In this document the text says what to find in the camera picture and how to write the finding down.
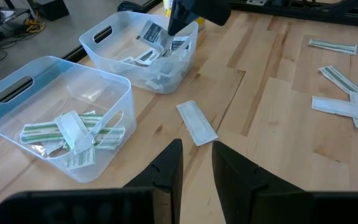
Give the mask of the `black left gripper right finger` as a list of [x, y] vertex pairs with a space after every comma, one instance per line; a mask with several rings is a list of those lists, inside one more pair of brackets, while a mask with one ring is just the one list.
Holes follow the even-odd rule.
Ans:
[[310, 224], [310, 196], [221, 141], [213, 175], [226, 224]]

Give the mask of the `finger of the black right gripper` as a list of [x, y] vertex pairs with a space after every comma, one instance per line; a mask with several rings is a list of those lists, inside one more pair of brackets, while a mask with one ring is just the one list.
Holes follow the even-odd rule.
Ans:
[[168, 6], [170, 11], [168, 34], [174, 36], [181, 30], [182, 25], [180, 20], [180, 0], [168, 0]]
[[193, 12], [196, 0], [178, 0], [177, 2], [177, 32], [194, 21], [198, 16]]

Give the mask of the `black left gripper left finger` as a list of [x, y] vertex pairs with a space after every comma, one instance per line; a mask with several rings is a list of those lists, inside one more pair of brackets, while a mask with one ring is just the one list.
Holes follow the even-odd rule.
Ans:
[[139, 194], [126, 203], [129, 224], [180, 224], [183, 187], [183, 144], [172, 142], [125, 188]]

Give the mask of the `green striped bandage wrapper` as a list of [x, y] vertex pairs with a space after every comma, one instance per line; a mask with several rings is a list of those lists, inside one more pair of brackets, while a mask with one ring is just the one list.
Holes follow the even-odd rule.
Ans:
[[334, 52], [339, 52], [342, 54], [348, 54], [348, 55], [355, 55], [357, 52], [357, 45], [335, 44], [331, 42], [325, 42], [322, 40], [314, 40], [314, 39], [309, 40], [309, 45], [326, 50], [331, 50]]
[[80, 119], [87, 128], [94, 127], [102, 118], [102, 114], [80, 114]]
[[19, 136], [23, 144], [63, 139], [54, 122], [25, 124]]
[[96, 135], [94, 146], [97, 149], [115, 150], [123, 141], [126, 129], [123, 126], [104, 128]]
[[358, 85], [348, 79], [336, 67], [331, 65], [327, 67], [321, 67], [318, 70], [324, 77], [333, 82], [336, 86], [338, 86], [341, 90], [345, 91], [347, 94], [349, 94], [350, 92], [358, 93]]
[[83, 151], [77, 155], [70, 154], [67, 159], [67, 169], [73, 170], [87, 167], [95, 163], [95, 151], [93, 148]]

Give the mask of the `yellow disinfectant wipes canister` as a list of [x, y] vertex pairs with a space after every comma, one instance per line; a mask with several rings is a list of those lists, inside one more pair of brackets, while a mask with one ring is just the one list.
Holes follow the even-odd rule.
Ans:
[[[165, 16], [170, 17], [172, 13], [173, 0], [163, 0], [163, 6], [165, 11]], [[201, 30], [205, 27], [206, 20], [202, 17], [195, 19], [195, 22], [198, 24], [198, 30]]]

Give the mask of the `clear plastic bin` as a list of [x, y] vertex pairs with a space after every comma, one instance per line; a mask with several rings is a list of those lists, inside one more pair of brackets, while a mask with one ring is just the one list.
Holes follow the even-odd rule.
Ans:
[[[95, 163], [68, 170], [67, 159], [74, 154], [65, 145], [49, 155], [41, 142], [23, 144], [20, 133], [25, 124], [54, 122], [75, 110], [80, 114], [102, 114], [87, 128], [85, 143], [95, 151]], [[100, 130], [123, 126], [122, 143], [115, 150], [97, 149], [94, 139]], [[60, 169], [78, 182], [97, 179], [115, 158], [136, 128], [131, 83], [127, 78], [60, 58], [40, 57], [0, 81], [0, 136]]]
[[160, 54], [150, 66], [145, 66], [137, 63], [135, 59], [151, 47], [137, 40], [136, 37], [149, 19], [164, 29], [168, 28], [169, 18], [165, 16], [122, 11], [109, 16], [85, 32], [80, 36], [79, 41], [96, 68], [126, 77], [134, 86], [152, 91], [145, 87], [146, 78], [158, 74], [176, 73], [182, 73], [185, 78], [191, 70], [196, 50], [198, 24], [192, 22], [175, 36], [188, 37], [178, 50], [171, 52], [168, 49], [166, 54]]

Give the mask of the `black floor box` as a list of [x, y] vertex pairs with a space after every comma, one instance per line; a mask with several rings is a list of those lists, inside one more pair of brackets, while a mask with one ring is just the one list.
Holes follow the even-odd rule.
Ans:
[[34, 0], [39, 14], [48, 21], [68, 16], [70, 13], [64, 0]]

